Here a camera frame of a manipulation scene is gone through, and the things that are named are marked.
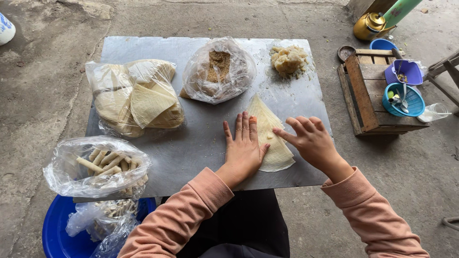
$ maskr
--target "finger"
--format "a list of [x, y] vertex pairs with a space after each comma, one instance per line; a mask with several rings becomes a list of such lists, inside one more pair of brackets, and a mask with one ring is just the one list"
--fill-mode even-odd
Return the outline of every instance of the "finger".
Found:
[[266, 155], [266, 153], [268, 152], [268, 149], [271, 145], [269, 143], [265, 143], [263, 145], [261, 145], [260, 147], [260, 159], [263, 160], [264, 158], [264, 155]]
[[237, 114], [236, 118], [236, 137], [234, 140], [242, 140], [242, 114]]
[[242, 112], [242, 138], [246, 141], [250, 140], [250, 128], [249, 128], [249, 113], [247, 111]]
[[273, 128], [273, 133], [275, 135], [279, 136], [279, 137], [282, 137], [284, 140], [290, 142], [294, 146], [296, 146], [296, 142], [297, 142], [298, 137], [296, 137], [294, 135], [291, 135], [291, 134], [289, 134], [289, 133], [285, 132], [284, 130], [282, 130], [280, 128], [277, 128], [277, 127]]
[[287, 118], [285, 122], [292, 126], [298, 136], [303, 136], [306, 134], [306, 129], [303, 127], [300, 121], [294, 118]]
[[320, 118], [310, 117], [309, 120], [311, 122], [313, 122], [313, 124], [317, 128], [317, 130], [319, 130], [319, 131], [324, 131], [325, 130], [324, 123], [322, 122], [322, 120], [320, 120]]
[[250, 116], [249, 127], [250, 127], [250, 141], [256, 142], [258, 144], [257, 117]]
[[300, 121], [301, 125], [306, 129], [306, 131], [313, 133], [315, 131], [314, 124], [305, 117], [297, 117], [298, 121]]
[[231, 144], [233, 142], [233, 136], [231, 135], [230, 126], [226, 121], [223, 121], [223, 131], [225, 132], [226, 145]]

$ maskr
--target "person's right hand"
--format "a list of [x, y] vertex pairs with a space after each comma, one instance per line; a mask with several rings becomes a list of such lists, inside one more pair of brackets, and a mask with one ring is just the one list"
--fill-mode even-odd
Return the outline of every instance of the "person's right hand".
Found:
[[309, 164], [324, 172], [336, 184], [354, 173], [354, 169], [338, 154], [322, 121], [317, 117], [287, 118], [297, 135], [280, 128], [273, 132], [295, 146]]

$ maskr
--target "black pants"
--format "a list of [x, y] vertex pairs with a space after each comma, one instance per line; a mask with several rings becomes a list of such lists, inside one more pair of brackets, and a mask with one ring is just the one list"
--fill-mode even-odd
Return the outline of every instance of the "black pants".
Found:
[[198, 231], [177, 254], [177, 258], [197, 258], [219, 244], [235, 244], [279, 256], [290, 257], [288, 230], [274, 189], [238, 191]]

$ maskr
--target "purple plastic container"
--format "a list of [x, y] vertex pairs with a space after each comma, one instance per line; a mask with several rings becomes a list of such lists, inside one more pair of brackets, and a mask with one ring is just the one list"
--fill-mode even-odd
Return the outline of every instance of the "purple plastic container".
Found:
[[406, 85], [415, 86], [422, 84], [422, 75], [421, 70], [419, 69], [418, 64], [415, 62], [410, 62], [408, 60], [395, 60], [386, 70], [384, 74], [386, 76], [387, 84], [391, 83], [404, 83], [397, 78], [397, 71], [398, 66], [402, 62], [402, 66], [400, 67], [400, 73], [405, 74], [407, 77], [408, 82]]

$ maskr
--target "person's left hand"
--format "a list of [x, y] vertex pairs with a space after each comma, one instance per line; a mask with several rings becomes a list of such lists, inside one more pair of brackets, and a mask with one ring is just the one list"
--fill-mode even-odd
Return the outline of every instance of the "person's left hand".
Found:
[[257, 118], [249, 118], [247, 111], [237, 114], [234, 140], [226, 121], [223, 130], [226, 136], [225, 164], [215, 174], [232, 189], [258, 171], [270, 144], [258, 147]]

